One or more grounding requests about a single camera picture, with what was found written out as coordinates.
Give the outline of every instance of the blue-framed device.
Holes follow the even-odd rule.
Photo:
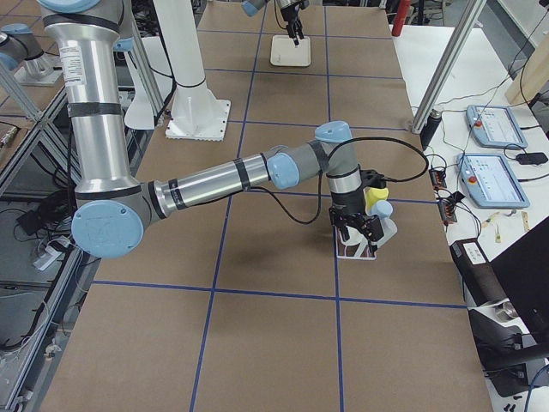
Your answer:
[[[460,177],[481,209],[523,209],[530,205],[502,154],[460,154]]]
[[[505,106],[467,108],[467,119],[473,136],[484,148],[526,148],[528,143],[513,112]]]

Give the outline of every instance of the metal pole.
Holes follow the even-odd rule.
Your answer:
[[[148,101],[151,103],[153,108],[153,113],[158,113],[162,110],[164,101],[162,101],[162,95],[158,89],[158,83],[154,78],[153,71],[151,70],[150,62],[148,61],[147,53],[145,52],[145,47],[141,40],[141,35],[139,34],[139,28],[137,28],[136,20],[131,19],[131,31],[134,36],[134,48],[129,51],[130,56],[135,62],[137,73],[143,83],[143,88],[145,93],[147,93]],[[163,116],[160,114],[159,123],[163,123]]]
[[[0,64],[0,86],[2,86],[8,95],[17,102],[25,116],[39,122],[42,118],[42,111],[34,104],[28,94],[19,85],[14,75]]]
[[[452,33],[452,37],[449,39],[448,45],[444,50],[443,56],[438,62],[438,67],[431,79],[431,83],[425,91],[423,100],[418,107],[415,117],[412,123],[412,133],[418,134],[421,132],[423,125],[431,112],[431,109],[435,105],[440,92],[443,89],[446,79],[449,76],[455,61],[459,57],[459,54],[467,41],[469,33],[473,28],[474,23],[477,21],[482,8],[486,4],[486,0],[469,0],[465,10],[463,11],[462,18],[457,23],[457,26]]]

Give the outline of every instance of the brown table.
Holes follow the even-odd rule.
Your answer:
[[[419,143],[384,12],[301,15],[314,63],[276,69],[272,7],[249,19],[208,3],[199,38],[209,87],[232,101],[225,140],[157,130],[139,179],[299,145],[332,119]],[[395,145],[357,150],[391,177],[421,168]],[[315,185],[281,200],[311,216]],[[335,259],[327,197],[308,227],[255,192],[152,226],[129,256],[101,263],[42,410],[492,410],[428,178],[390,190],[399,233],[373,262]]]

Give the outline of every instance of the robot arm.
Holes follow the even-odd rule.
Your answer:
[[[34,79],[41,79],[53,71],[53,65],[27,25],[15,23],[2,27],[0,62],[8,70],[13,70],[22,61],[27,73]]]
[[[383,237],[377,216],[365,214],[365,176],[353,145],[342,145],[352,137],[344,122],[319,127],[314,141],[297,148],[271,149],[167,182],[136,180],[130,174],[112,57],[124,2],[89,0],[86,9],[67,9],[66,0],[39,1],[45,31],[56,40],[63,64],[81,166],[72,233],[84,251],[100,258],[123,256],[139,244],[148,226],[175,210],[269,180],[283,190],[320,172],[329,181],[330,217],[341,237],[348,239],[347,227],[354,227],[368,242]]]
[[[261,10],[270,0],[245,0],[242,2],[244,12],[252,17]],[[299,45],[299,39],[303,39],[303,24],[299,19],[299,11],[309,6],[309,0],[275,0],[281,10],[282,19],[287,23],[288,36],[295,45]]]

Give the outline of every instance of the label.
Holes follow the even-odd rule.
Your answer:
[[[82,62],[81,47],[79,45],[62,47],[59,49],[59,57],[63,67],[65,86],[85,86],[86,72]]]
[[[480,251],[476,243],[464,243],[463,249],[467,253],[467,256],[469,256],[469,260],[472,264],[486,263],[486,259],[484,259],[484,256],[482,256],[482,252]]]

